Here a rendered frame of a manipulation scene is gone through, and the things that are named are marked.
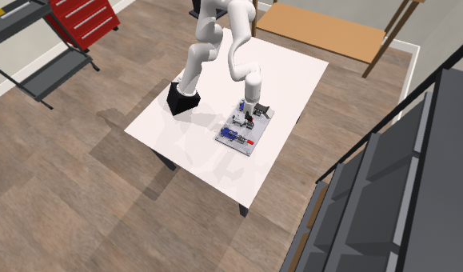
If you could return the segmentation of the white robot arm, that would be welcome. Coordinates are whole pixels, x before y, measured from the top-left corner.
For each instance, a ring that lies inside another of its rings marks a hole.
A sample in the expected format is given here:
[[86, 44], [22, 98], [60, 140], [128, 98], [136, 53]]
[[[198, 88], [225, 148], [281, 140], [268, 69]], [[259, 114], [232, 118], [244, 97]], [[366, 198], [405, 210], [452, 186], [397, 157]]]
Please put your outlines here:
[[195, 87], [202, 72], [202, 62], [214, 61], [219, 53], [223, 30], [215, 24], [216, 9], [227, 10], [233, 43], [228, 53], [228, 65], [233, 81], [245, 80], [245, 100], [257, 102], [261, 95], [261, 67], [258, 62], [247, 62], [234, 65], [235, 51], [251, 39], [249, 23], [256, 15], [253, 4], [248, 0], [201, 0], [201, 9], [196, 28], [196, 39], [199, 42], [190, 46], [184, 73], [178, 77], [177, 90], [186, 97], [196, 94]]

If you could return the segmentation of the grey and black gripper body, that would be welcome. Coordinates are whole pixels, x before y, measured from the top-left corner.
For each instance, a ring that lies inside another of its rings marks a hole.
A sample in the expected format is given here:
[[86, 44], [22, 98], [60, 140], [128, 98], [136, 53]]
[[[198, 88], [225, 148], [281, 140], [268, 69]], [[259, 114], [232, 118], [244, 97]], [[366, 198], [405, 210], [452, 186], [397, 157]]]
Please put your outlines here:
[[[260, 100], [260, 99], [259, 99]], [[252, 116], [253, 112], [256, 110], [254, 107], [256, 106], [257, 103], [259, 103], [259, 100], [257, 102], [247, 102], [245, 100], [244, 102], [244, 108], [243, 108], [243, 114], [246, 113], [246, 111], [249, 111], [249, 116]]]

